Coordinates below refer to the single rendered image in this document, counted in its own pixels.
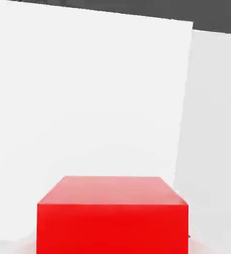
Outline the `small red cube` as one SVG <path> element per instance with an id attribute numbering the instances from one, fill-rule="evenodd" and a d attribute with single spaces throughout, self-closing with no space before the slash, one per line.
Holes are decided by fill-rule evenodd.
<path id="1" fill-rule="evenodd" d="M 37 204 L 36 254 L 188 254 L 188 236 L 160 177 L 66 176 Z"/>

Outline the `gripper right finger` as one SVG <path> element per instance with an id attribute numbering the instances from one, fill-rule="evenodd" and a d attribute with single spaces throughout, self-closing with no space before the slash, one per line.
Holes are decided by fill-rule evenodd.
<path id="1" fill-rule="evenodd" d="M 214 252 L 203 243 L 188 236 L 188 254 L 214 254 Z"/>

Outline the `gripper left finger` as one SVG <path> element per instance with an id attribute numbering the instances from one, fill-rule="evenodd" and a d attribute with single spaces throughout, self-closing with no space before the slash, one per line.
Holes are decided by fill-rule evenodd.
<path id="1" fill-rule="evenodd" d="M 36 254 L 36 232 L 32 232 L 26 238 L 20 239 L 15 247 L 13 254 Z"/>

